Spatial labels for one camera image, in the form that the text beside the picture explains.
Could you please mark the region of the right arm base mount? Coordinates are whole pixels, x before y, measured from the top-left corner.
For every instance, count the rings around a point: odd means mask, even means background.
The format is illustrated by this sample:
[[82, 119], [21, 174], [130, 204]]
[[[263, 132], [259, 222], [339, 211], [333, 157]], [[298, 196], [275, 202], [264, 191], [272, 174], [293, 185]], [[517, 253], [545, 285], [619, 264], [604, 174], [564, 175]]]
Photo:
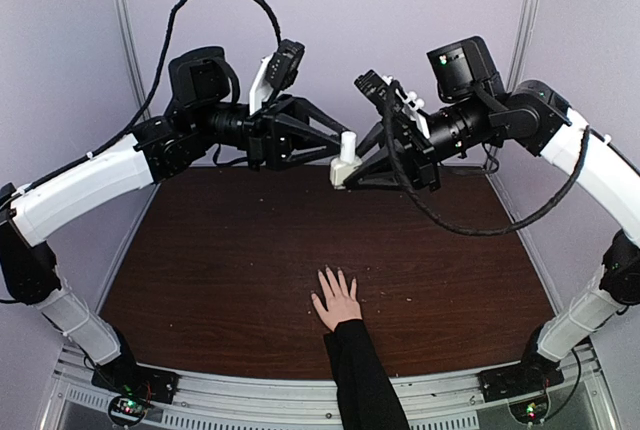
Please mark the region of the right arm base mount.
[[483, 370], [478, 374], [486, 403], [505, 401], [511, 417], [519, 424], [541, 424], [550, 412], [551, 387], [562, 384], [564, 376], [557, 368], [517, 363]]

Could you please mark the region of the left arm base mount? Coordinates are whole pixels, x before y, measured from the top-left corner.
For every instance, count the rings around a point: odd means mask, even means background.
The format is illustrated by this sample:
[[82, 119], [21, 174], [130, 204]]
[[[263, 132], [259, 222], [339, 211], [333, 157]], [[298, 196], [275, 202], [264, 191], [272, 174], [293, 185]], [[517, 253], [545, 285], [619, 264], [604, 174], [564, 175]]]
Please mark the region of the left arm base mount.
[[93, 386], [115, 393], [107, 404], [107, 416], [118, 427], [140, 424], [157, 403], [171, 404], [179, 376], [175, 372], [134, 364], [93, 366]]

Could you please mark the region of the black sleeved forearm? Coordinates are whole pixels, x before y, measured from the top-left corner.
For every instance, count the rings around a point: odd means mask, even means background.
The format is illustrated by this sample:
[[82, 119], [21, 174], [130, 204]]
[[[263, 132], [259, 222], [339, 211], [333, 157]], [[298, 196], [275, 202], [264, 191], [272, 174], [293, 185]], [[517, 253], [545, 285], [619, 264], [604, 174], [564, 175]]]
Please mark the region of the black sleeved forearm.
[[324, 336], [345, 429], [407, 429], [400, 400], [362, 320], [341, 322]]

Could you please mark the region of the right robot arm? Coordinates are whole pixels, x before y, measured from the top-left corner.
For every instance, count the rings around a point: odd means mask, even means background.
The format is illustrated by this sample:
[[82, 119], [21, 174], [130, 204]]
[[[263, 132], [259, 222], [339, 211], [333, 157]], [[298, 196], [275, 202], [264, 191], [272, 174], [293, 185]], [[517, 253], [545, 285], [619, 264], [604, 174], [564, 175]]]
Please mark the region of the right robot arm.
[[442, 161], [513, 140], [563, 171], [569, 186], [584, 189], [619, 225], [595, 277], [534, 331], [514, 367], [513, 383], [530, 392], [578, 343], [639, 302], [639, 171], [545, 83], [527, 80], [507, 91], [482, 38], [445, 45], [427, 58], [442, 101], [433, 114], [390, 76], [371, 71], [356, 79], [381, 121], [364, 138], [342, 135], [330, 167], [335, 188], [435, 190]]

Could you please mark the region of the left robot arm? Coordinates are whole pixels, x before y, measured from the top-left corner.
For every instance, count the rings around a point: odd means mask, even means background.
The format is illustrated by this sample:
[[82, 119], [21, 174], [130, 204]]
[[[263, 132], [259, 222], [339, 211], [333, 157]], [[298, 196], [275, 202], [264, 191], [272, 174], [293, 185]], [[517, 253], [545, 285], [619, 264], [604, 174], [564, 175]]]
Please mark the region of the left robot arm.
[[334, 156], [343, 126], [289, 94], [304, 53], [286, 40], [259, 67], [247, 103], [218, 46], [202, 47], [168, 66], [172, 98], [164, 114], [135, 124], [103, 151], [46, 181], [1, 191], [1, 270], [16, 301], [37, 308], [83, 349], [123, 394], [144, 374], [124, 340], [78, 299], [57, 274], [48, 237], [77, 217], [185, 171], [215, 145], [241, 150], [251, 169], [284, 170]]

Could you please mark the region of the white nail polish bottle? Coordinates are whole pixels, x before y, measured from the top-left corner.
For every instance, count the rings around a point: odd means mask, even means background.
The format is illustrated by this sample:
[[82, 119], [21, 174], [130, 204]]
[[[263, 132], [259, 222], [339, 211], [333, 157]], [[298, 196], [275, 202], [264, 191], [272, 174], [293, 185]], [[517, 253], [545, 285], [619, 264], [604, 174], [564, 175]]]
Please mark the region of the white nail polish bottle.
[[346, 179], [354, 173], [362, 165], [362, 160], [355, 156], [354, 161], [347, 163], [336, 157], [330, 162], [329, 180], [332, 187], [336, 190], [345, 189]]

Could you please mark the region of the person's hand on table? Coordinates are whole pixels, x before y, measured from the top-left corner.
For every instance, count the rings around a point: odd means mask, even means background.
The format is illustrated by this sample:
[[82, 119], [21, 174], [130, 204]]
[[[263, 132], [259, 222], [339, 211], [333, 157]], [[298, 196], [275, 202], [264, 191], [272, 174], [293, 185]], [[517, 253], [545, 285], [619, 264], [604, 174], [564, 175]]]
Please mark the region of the person's hand on table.
[[321, 322], [334, 332], [341, 323], [361, 320], [362, 310], [357, 298], [356, 278], [347, 280], [341, 269], [326, 267], [317, 273], [322, 296], [311, 293], [311, 301]]

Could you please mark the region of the white nail polish cap brush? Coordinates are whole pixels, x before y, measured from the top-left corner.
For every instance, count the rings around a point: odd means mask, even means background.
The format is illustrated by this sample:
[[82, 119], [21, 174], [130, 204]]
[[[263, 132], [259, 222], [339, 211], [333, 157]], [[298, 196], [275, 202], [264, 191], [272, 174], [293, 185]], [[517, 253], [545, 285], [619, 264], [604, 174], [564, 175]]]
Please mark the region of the white nail polish cap brush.
[[346, 164], [353, 164], [356, 160], [357, 135], [352, 131], [341, 134], [340, 160]]

